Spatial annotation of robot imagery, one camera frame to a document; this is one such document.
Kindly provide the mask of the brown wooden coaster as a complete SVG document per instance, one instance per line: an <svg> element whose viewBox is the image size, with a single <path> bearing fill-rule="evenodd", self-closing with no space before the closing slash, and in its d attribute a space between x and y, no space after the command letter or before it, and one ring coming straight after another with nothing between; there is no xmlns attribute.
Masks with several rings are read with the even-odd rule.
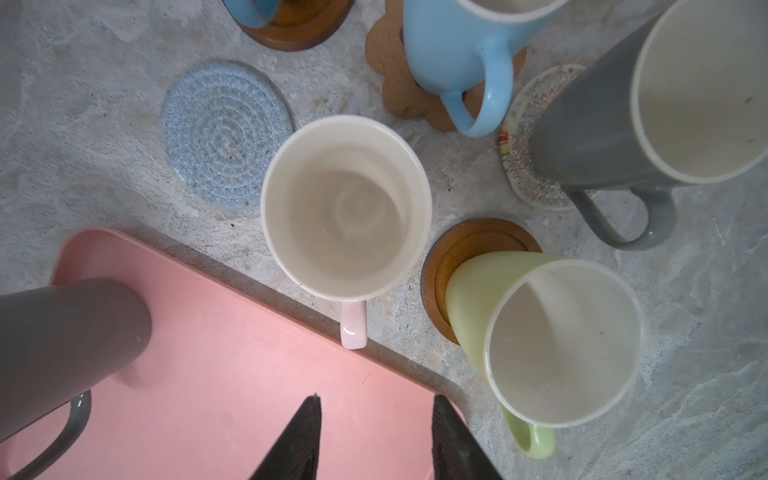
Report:
<svg viewBox="0 0 768 480"><path fill-rule="evenodd" d="M354 0L283 0L275 18L263 28L252 29L234 21L261 45L296 52L327 40L342 25L353 5Z"/></svg>
<svg viewBox="0 0 768 480"><path fill-rule="evenodd" d="M420 282L426 314L435 328L456 345L459 342L446 307L450 277L464 262L496 251L542 252L535 238L519 225L499 218L476 218L447 230L426 257Z"/></svg>

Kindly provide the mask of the grey handled white mug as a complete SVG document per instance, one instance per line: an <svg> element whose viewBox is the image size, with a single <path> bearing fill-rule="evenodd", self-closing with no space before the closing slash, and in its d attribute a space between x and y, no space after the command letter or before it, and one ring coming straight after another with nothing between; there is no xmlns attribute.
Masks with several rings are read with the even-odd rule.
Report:
<svg viewBox="0 0 768 480"><path fill-rule="evenodd" d="M678 1L571 81L529 140L592 231L622 250L673 232L677 185L767 156L767 5Z"/></svg>

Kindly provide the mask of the pink handled white mug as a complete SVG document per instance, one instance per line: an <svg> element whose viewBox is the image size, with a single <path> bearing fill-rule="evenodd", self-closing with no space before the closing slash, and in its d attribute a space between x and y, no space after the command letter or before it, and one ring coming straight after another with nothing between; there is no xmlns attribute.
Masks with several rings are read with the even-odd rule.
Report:
<svg viewBox="0 0 768 480"><path fill-rule="evenodd" d="M415 267L428 240L432 194L410 145L357 115L313 121L279 148L262 186L261 219L281 269L337 301L343 347L366 346L367 302Z"/></svg>

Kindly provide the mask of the blue mug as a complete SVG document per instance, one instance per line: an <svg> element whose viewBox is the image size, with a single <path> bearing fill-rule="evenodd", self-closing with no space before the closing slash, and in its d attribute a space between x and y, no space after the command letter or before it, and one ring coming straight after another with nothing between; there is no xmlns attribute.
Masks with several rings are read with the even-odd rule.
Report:
<svg viewBox="0 0 768 480"><path fill-rule="evenodd" d="M403 33L415 81L437 95L456 129L478 138L502 123L514 56L567 0L406 0Z"/></svg>
<svg viewBox="0 0 768 480"><path fill-rule="evenodd" d="M239 24L252 29L260 29L272 22L281 1L224 0L223 3L233 19Z"/></svg>

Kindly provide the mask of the cork paw print coaster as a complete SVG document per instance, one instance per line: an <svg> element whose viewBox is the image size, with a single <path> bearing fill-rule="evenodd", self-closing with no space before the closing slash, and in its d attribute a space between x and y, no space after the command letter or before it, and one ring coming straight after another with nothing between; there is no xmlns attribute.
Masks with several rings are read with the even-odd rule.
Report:
<svg viewBox="0 0 768 480"><path fill-rule="evenodd" d="M365 53L371 67L384 78L385 107L403 118L423 116L434 127L447 121L456 129L440 98L424 90L411 74L404 46L403 9L389 1L384 16L371 28Z"/></svg>

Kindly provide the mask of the pink silicone tray mat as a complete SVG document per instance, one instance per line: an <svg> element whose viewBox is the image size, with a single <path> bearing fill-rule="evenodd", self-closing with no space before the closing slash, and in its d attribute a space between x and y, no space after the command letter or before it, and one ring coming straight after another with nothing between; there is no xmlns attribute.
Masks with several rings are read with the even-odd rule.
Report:
<svg viewBox="0 0 768 480"><path fill-rule="evenodd" d="M314 394L320 478L434 477L432 389L114 229L74 234L51 281L91 278L142 298L151 339L46 478L246 479Z"/></svg>

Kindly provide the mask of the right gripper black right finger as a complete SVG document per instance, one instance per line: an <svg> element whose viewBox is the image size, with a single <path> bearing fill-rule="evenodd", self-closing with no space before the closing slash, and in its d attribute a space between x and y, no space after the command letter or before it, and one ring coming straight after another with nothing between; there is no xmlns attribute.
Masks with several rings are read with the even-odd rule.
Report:
<svg viewBox="0 0 768 480"><path fill-rule="evenodd" d="M444 395L438 394L434 398L431 432L436 480L502 479L452 403Z"/></svg>

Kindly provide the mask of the multicolour woven rope coaster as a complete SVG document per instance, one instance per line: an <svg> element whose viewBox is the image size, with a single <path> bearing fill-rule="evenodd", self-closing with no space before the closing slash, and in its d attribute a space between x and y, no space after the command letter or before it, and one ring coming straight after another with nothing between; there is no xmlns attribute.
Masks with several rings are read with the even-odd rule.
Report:
<svg viewBox="0 0 768 480"><path fill-rule="evenodd" d="M566 64L540 73L515 95L502 123L498 144L503 169L516 196L532 207L555 212L575 209L558 184L534 167L529 139L546 108L584 69Z"/></svg>

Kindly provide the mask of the light blue woven coaster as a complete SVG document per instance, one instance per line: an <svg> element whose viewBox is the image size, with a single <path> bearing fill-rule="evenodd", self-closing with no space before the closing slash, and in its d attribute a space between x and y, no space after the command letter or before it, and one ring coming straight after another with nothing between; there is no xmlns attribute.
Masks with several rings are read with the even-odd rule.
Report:
<svg viewBox="0 0 768 480"><path fill-rule="evenodd" d="M237 61L188 70L168 90L161 117L170 167L192 194L227 210L259 207L270 161L294 132L272 80Z"/></svg>

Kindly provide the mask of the green handled white mug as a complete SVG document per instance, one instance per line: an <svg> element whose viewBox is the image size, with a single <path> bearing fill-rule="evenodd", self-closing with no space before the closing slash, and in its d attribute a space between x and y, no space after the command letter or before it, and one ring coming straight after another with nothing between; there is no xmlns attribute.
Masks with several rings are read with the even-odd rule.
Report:
<svg viewBox="0 0 768 480"><path fill-rule="evenodd" d="M493 391L519 448L555 450L555 432L605 414L644 356L640 301L590 261L497 251L462 263L446 288L447 318Z"/></svg>

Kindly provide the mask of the grey metal mug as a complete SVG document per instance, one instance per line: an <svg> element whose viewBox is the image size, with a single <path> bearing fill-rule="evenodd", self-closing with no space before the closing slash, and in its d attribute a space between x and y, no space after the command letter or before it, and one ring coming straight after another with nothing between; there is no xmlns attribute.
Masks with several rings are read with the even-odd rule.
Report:
<svg viewBox="0 0 768 480"><path fill-rule="evenodd" d="M133 362L151 332L140 296L111 279L2 296L1 438L70 408L55 440L14 478L37 478L69 450L90 418L92 388Z"/></svg>

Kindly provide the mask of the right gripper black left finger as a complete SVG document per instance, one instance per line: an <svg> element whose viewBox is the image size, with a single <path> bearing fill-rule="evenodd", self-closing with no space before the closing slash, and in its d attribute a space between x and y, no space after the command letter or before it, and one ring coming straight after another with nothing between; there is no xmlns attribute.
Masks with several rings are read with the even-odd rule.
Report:
<svg viewBox="0 0 768 480"><path fill-rule="evenodd" d="M316 479L321 428L321 399L308 396L250 479Z"/></svg>

